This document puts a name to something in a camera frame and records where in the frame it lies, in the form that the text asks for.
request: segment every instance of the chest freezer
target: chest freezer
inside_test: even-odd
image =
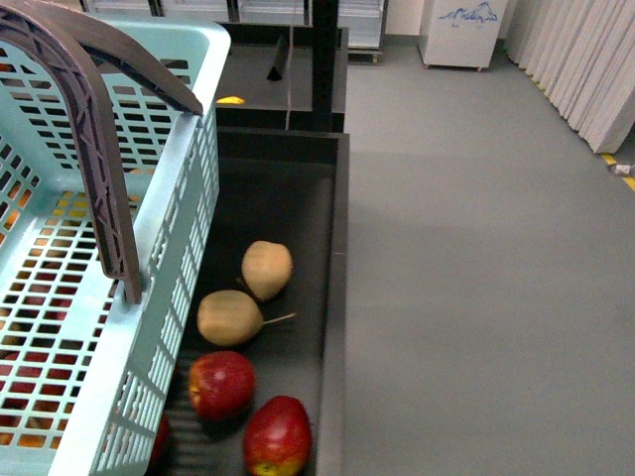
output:
[[[428,0],[419,50],[427,67],[489,67],[507,0]]]

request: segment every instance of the basket handle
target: basket handle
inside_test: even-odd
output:
[[[139,302],[139,259],[114,115],[101,74],[78,42],[24,2],[0,0],[0,40],[26,52],[60,88],[101,266],[106,276],[124,282],[127,300]]]
[[[53,3],[24,0],[8,0],[7,3],[30,6],[37,4],[37,7],[32,6],[33,11],[37,8],[38,12],[62,27],[89,55],[114,65],[178,111],[202,115],[202,104],[194,93],[136,40],[121,30]]]

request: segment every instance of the apple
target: apple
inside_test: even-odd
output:
[[[298,399],[274,397],[247,423],[243,458],[255,476],[295,476],[309,461],[311,426]]]
[[[16,361],[20,354],[18,352],[13,352],[7,355],[3,362],[6,361]],[[11,392],[16,394],[32,394],[35,390],[36,384],[32,382],[24,382],[20,380],[20,377],[27,378],[38,378],[42,374],[42,367],[38,366],[38,363],[46,362],[49,358],[49,354],[46,352],[28,352],[25,360],[26,362],[33,363],[34,365],[23,364],[20,366],[17,372],[16,381],[11,385]],[[69,364],[72,365],[75,363],[76,357],[72,355],[56,355],[54,358],[54,363],[57,364]],[[11,373],[13,368],[12,364],[0,364],[0,378],[6,377]],[[49,370],[49,373],[46,375],[49,380],[48,383],[44,384],[41,389],[42,395],[63,395],[65,390],[65,383],[70,378],[72,371],[68,369],[59,369],[52,368]],[[51,380],[59,380],[59,383],[51,383]],[[0,380],[0,391],[4,389],[5,381]],[[17,398],[9,398],[5,400],[4,406],[13,409],[23,409],[26,406],[26,399],[17,399]]]
[[[238,352],[211,352],[190,367],[190,402],[206,421],[238,417],[251,406],[255,388],[253,365]]]
[[[161,460],[166,451],[170,447],[170,421],[166,414],[161,415],[159,421],[159,428],[157,429],[157,437],[155,443],[152,446],[152,453],[150,454],[150,468],[154,468]]]

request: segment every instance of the light blue plastic basket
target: light blue plastic basket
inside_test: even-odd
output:
[[[229,36],[107,20],[189,84],[204,115],[104,72],[144,285],[130,304],[98,261],[60,92],[0,43],[0,357],[20,352],[0,361],[3,475],[144,473],[218,194],[213,96]]]

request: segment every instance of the gray floor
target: gray floor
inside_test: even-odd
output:
[[[346,123],[346,475],[635,474],[635,193],[502,55],[387,48]]]

